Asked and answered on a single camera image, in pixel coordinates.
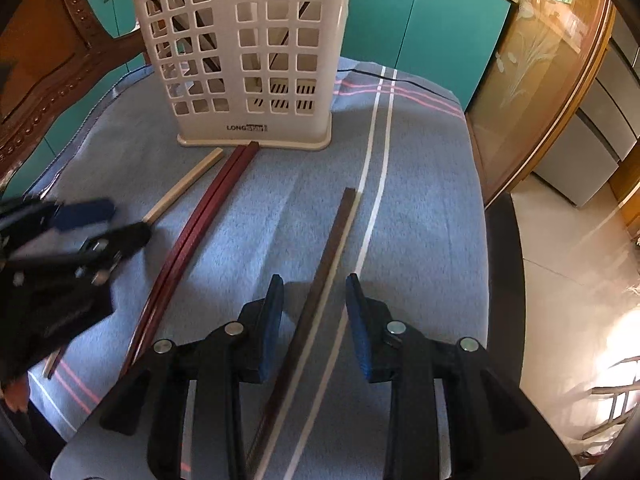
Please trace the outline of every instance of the dark brown wooden stick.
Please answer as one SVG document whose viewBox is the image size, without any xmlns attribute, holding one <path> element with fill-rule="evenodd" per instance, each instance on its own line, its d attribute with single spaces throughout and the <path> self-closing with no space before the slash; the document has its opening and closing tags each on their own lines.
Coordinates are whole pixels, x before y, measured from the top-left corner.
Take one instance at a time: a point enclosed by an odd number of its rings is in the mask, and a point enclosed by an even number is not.
<svg viewBox="0 0 640 480">
<path fill-rule="evenodd" d="M 322 290 L 326 284 L 331 264 L 338 251 L 338 245 L 340 244 L 340 239 L 344 233 L 347 219 L 355 198 L 355 189 L 348 187 L 344 190 L 340 206 L 338 207 L 338 212 L 335 215 L 334 224 L 331 227 L 331 232 L 329 232 L 329 237 L 324 246 L 320 263 L 316 269 L 316 275 L 314 276 L 311 288 L 306 295 L 305 304 L 302 307 L 302 312 L 300 313 L 300 318 L 296 325 L 296 331 L 289 343 L 287 354 L 285 355 L 282 366 L 280 367 L 280 372 L 276 378 L 271 396 L 264 407 L 262 420 L 258 425 L 258 430 L 255 433 L 254 441 L 249 450 L 249 455 L 247 457 L 247 471 L 249 478 L 252 478 L 258 469 L 260 459 L 264 454 L 264 449 L 269 440 L 270 430 L 273 428 L 278 412 L 280 411 L 280 407 L 287 395 L 287 390 L 289 389 L 294 370 L 298 365 L 300 354 L 302 353 L 302 349 L 308 338 L 314 317 L 316 316 L 320 296 L 322 295 Z"/>
</svg>

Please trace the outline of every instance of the metal rivet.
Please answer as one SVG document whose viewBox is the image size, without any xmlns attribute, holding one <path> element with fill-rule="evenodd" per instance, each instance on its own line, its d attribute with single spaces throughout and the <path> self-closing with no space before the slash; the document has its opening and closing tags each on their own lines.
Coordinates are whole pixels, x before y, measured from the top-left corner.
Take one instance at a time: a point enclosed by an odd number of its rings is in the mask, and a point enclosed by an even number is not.
<svg viewBox="0 0 640 480">
<path fill-rule="evenodd" d="M 91 248 L 91 250 L 98 251 L 98 252 L 103 251 L 107 248 L 107 245 L 109 245 L 109 241 L 105 240 L 104 238 L 100 238 Z"/>
<path fill-rule="evenodd" d="M 464 337 L 460 340 L 460 348 L 465 352 L 475 352 L 480 348 L 480 343 L 472 337 Z"/>
<path fill-rule="evenodd" d="M 157 354 L 166 354 L 171 350 L 173 344 L 168 339 L 161 339 L 154 344 L 154 352 Z"/>
<path fill-rule="evenodd" d="M 232 321 L 231 323 L 227 323 L 225 326 L 225 332 L 228 335 L 240 335 L 244 330 L 244 326 L 242 323 L 238 323 L 237 321 Z"/>
<path fill-rule="evenodd" d="M 22 272 L 16 272 L 14 274 L 14 286 L 22 286 L 24 283 L 24 274 Z"/>
<path fill-rule="evenodd" d="M 91 280 L 91 284 L 95 286 L 104 285 L 109 281 L 111 273 L 108 270 L 99 270 L 95 273 L 94 278 Z"/>
<path fill-rule="evenodd" d="M 391 334 L 400 335 L 406 332 L 406 325 L 402 321 L 390 321 L 386 324 L 386 329 Z"/>
</svg>

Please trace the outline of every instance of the black cable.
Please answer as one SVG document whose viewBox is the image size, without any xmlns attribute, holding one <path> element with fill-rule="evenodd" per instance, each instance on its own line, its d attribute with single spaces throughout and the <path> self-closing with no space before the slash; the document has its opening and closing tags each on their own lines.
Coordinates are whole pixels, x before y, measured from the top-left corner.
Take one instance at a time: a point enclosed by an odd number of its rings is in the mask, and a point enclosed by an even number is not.
<svg viewBox="0 0 640 480">
<path fill-rule="evenodd" d="M 363 74 L 363 75 L 370 75 L 373 77 L 376 77 L 378 79 L 384 79 L 385 81 L 396 81 L 398 83 L 409 83 L 410 85 L 413 85 L 417 88 L 421 88 L 422 90 L 426 90 L 429 93 L 432 93 L 434 95 L 437 95 L 438 97 L 442 97 L 443 99 L 446 99 L 447 101 L 451 101 L 454 104 L 459 104 L 456 100 L 452 99 L 451 97 L 447 97 L 446 95 L 442 95 L 442 94 L 438 94 L 436 91 L 431 90 L 430 88 L 424 87 L 422 85 L 418 85 L 418 83 L 414 82 L 414 81 L 409 81 L 408 79 L 394 79 L 392 77 L 387 77 L 384 75 L 380 75 L 380 74 L 374 74 L 373 72 L 365 72 L 364 70 L 358 70 L 357 68 L 345 68 L 342 70 L 337 70 L 336 72 L 355 72 L 356 74 Z"/>
</svg>

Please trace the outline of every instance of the wooden stick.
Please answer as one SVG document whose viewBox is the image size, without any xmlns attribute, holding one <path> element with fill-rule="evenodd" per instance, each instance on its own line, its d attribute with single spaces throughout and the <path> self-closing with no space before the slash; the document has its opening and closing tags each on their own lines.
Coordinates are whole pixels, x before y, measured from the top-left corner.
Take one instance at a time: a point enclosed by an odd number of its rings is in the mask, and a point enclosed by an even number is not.
<svg viewBox="0 0 640 480">
<path fill-rule="evenodd" d="M 220 148 L 216 148 L 209 155 L 203 158 L 189 173 L 180 179 L 180 182 L 173 186 L 160 201 L 153 206 L 144 218 L 143 222 L 147 224 L 154 224 L 163 214 L 169 209 L 169 207 L 178 198 L 187 191 L 194 182 L 196 182 L 206 171 L 209 170 L 217 161 L 222 158 L 223 151 Z"/>
<path fill-rule="evenodd" d="M 287 395 L 287 390 L 289 389 L 289 385 L 293 378 L 293 373 L 298 366 L 300 354 L 302 354 L 302 349 L 304 348 L 309 332 L 311 331 L 314 317 L 318 311 L 320 296 L 324 290 L 332 262 L 338 251 L 340 239 L 344 233 L 349 213 L 355 199 L 356 190 L 351 187 L 346 188 L 342 194 L 342 200 L 340 200 L 338 212 L 335 215 L 334 224 L 329 232 L 329 237 L 324 245 L 322 257 L 320 258 L 320 262 L 316 268 L 314 280 L 306 295 L 305 304 L 302 307 L 302 312 L 300 313 L 300 317 L 296 324 L 296 331 L 289 343 L 287 354 L 285 355 L 282 366 L 280 367 L 280 372 L 273 386 L 273 391 L 265 405 L 262 420 L 258 425 L 258 430 L 255 433 L 254 441 L 248 453 L 247 471 L 250 474 L 250 478 L 255 475 L 255 472 L 258 469 L 260 460 L 262 459 L 269 441 L 271 430 L 274 427 L 276 418 L 280 412 L 282 403 L 284 402 L 284 398 Z"/>
<path fill-rule="evenodd" d="M 49 357 L 47 357 L 47 362 L 42 369 L 42 376 L 45 379 L 48 379 L 49 381 L 51 380 L 53 374 L 56 371 L 56 368 L 58 368 L 58 364 L 60 364 L 60 361 L 65 355 L 67 346 L 68 345 L 61 346 L 55 352 L 52 352 Z"/>
<path fill-rule="evenodd" d="M 258 149 L 259 145 L 255 141 L 250 142 L 248 146 L 238 146 L 187 220 L 178 240 L 164 261 L 142 309 L 129 342 L 120 377 L 129 370 L 136 358 L 150 347 L 162 315 L 198 243 Z"/>
<path fill-rule="evenodd" d="M 155 206 L 153 206 L 151 211 L 145 215 L 142 221 L 149 225 L 154 224 L 166 212 L 166 210 L 184 194 L 185 191 L 187 191 L 201 176 L 203 176 L 217 161 L 222 158 L 222 155 L 223 151 L 220 148 L 216 148 L 209 153 L 209 155 L 196 164 L 189 173 L 182 177 L 180 181 L 173 186 Z M 42 369 L 42 376 L 44 378 L 51 380 L 65 352 L 66 345 L 60 347 L 49 355 L 47 362 Z"/>
</svg>

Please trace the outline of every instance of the white stripe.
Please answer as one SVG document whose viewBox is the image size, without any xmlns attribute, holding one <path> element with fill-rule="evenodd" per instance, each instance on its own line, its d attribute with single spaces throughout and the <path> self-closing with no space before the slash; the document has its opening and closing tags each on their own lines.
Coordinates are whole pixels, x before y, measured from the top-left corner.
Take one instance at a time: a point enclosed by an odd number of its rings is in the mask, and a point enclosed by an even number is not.
<svg viewBox="0 0 640 480">
<path fill-rule="evenodd" d="M 394 70 L 393 79 L 396 79 L 396 75 L 398 74 L 398 70 Z M 389 163 L 389 144 L 391 140 L 391 116 L 394 111 L 394 86 L 396 82 L 393 81 L 391 83 L 391 94 L 389 96 L 389 108 L 388 113 L 386 114 L 386 129 L 385 129 L 385 154 L 382 158 L 382 172 L 380 174 L 380 180 L 378 183 L 378 192 L 376 194 L 376 200 L 373 203 L 373 209 L 371 210 L 371 215 L 369 216 L 369 224 L 367 225 L 367 230 L 364 235 L 364 240 L 362 241 L 362 246 L 360 247 L 360 254 L 358 254 L 358 261 L 356 263 L 356 269 L 354 272 L 359 274 L 362 271 L 362 266 L 364 265 L 364 261 L 367 257 L 367 251 L 369 250 L 369 243 L 371 242 L 371 234 L 373 232 L 373 227 L 376 225 L 376 219 L 378 218 L 378 211 L 380 210 L 380 202 L 382 201 L 382 195 L 385 192 L 385 184 L 386 184 L 386 172 Z M 289 462 L 289 467 L 287 468 L 286 473 L 284 474 L 283 480 L 292 480 L 293 475 L 296 472 L 296 468 L 298 467 L 298 463 L 300 462 L 300 457 L 302 457 L 302 453 L 305 450 L 306 441 L 311 434 L 311 430 L 314 427 L 316 422 L 316 417 L 318 416 L 318 412 L 320 411 L 320 406 L 322 405 L 322 399 L 324 398 L 324 393 L 326 391 L 327 385 L 329 384 L 329 380 L 331 379 L 331 375 L 334 373 L 335 362 L 338 359 L 338 354 L 340 352 L 340 346 L 342 345 L 342 340 L 344 338 L 344 331 L 347 327 L 347 308 L 346 306 L 342 308 L 342 315 L 340 316 L 340 323 L 338 325 L 338 330 L 335 335 L 334 346 L 331 348 L 331 354 L 329 355 L 329 360 L 326 363 L 326 367 L 324 368 L 324 374 L 322 374 L 322 379 L 320 381 L 320 385 L 318 387 L 318 391 L 316 392 L 316 397 L 314 398 L 314 403 L 311 406 L 311 410 L 306 418 L 306 423 L 302 428 L 302 433 L 300 434 L 300 438 L 298 439 L 298 444 L 296 446 L 295 451 L 293 452 L 293 456 L 291 457 L 291 462 Z"/>
<path fill-rule="evenodd" d="M 60 411 L 60 408 L 56 406 L 56 403 L 53 402 L 53 399 L 49 396 L 49 393 L 44 389 L 44 386 L 42 386 L 42 384 L 40 384 L 38 382 L 38 380 L 36 379 L 36 377 L 31 373 L 29 373 L 29 377 L 31 378 L 31 380 L 36 383 L 39 387 L 40 390 L 42 391 L 42 394 L 47 397 L 47 399 L 49 399 L 49 402 L 51 403 L 51 405 L 53 406 L 53 408 L 58 412 L 58 415 L 62 418 L 62 420 L 64 420 L 66 422 L 66 424 L 68 425 L 68 427 L 70 427 L 74 433 L 77 433 L 78 430 L 76 430 L 76 428 L 74 428 L 74 426 L 71 424 L 71 422 L 69 422 L 66 418 L 66 416 L 63 415 L 63 413 Z"/>
<path fill-rule="evenodd" d="M 381 76 L 385 75 L 386 67 L 382 67 Z M 331 263 L 331 267 L 329 268 L 329 274 L 327 276 L 326 283 L 324 284 L 324 288 L 322 289 L 322 294 L 320 296 L 320 301 L 318 303 L 318 310 L 316 311 L 316 315 L 314 316 L 313 323 L 311 324 L 311 329 L 309 331 L 309 336 L 305 341 L 305 345 L 300 353 L 300 358 L 296 364 L 296 369 L 293 373 L 293 377 L 291 378 L 291 382 L 289 383 L 289 387 L 287 388 L 287 393 L 285 394 L 284 400 L 282 401 L 282 406 L 278 411 L 278 415 L 276 416 L 276 421 L 271 428 L 271 433 L 269 434 L 269 439 L 267 441 L 267 446 L 264 449 L 264 454 L 260 458 L 260 463 L 258 464 L 258 469 L 256 470 L 254 480 L 262 480 L 264 474 L 267 471 L 267 467 L 269 466 L 269 462 L 271 461 L 271 456 L 273 455 L 273 450 L 276 447 L 276 443 L 280 436 L 280 431 L 282 430 L 282 426 L 284 425 L 284 421 L 287 418 L 287 413 L 289 413 L 289 409 L 293 402 L 293 397 L 298 389 L 298 384 L 300 383 L 300 377 L 302 377 L 302 372 L 306 365 L 306 360 L 309 358 L 309 354 L 311 353 L 311 348 L 316 339 L 316 334 L 318 333 L 318 327 L 320 326 L 320 322 L 322 320 L 322 314 L 324 314 L 324 308 L 326 306 L 327 299 L 329 298 L 329 293 L 334 285 L 334 279 L 336 272 L 338 270 L 338 264 L 340 263 L 340 258 L 342 257 L 342 252 L 344 251 L 344 245 L 347 241 L 347 237 L 349 236 L 349 231 L 351 230 L 351 226 L 353 224 L 353 220 L 356 216 L 356 211 L 358 210 L 358 205 L 360 204 L 360 199 L 362 197 L 362 192 L 364 191 L 365 184 L 367 183 L 367 175 L 369 174 L 369 165 L 371 162 L 371 152 L 373 150 L 373 134 L 376 129 L 376 119 L 378 117 L 378 106 L 380 104 L 380 94 L 382 92 L 382 84 L 383 79 L 378 81 L 378 90 L 376 91 L 376 98 L 373 103 L 373 111 L 371 113 L 371 123 L 369 125 L 369 139 L 367 139 L 367 153 L 364 158 L 364 163 L 362 165 L 362 172 L 360 173 L 360 182 L 358 183 L 358 190 L 356 192 L 356 197 L 353 201 L 353 205 L 351 206 L 351 210 L 349 211 L 349 216 L 347 217 L 347 223 L 345 224 L 344 231 L 342 232 L 342 236 L 340 237 L 340 243 L 338 244 L 338 249 L 335 253 L 334 260 Z"/>
</svg>

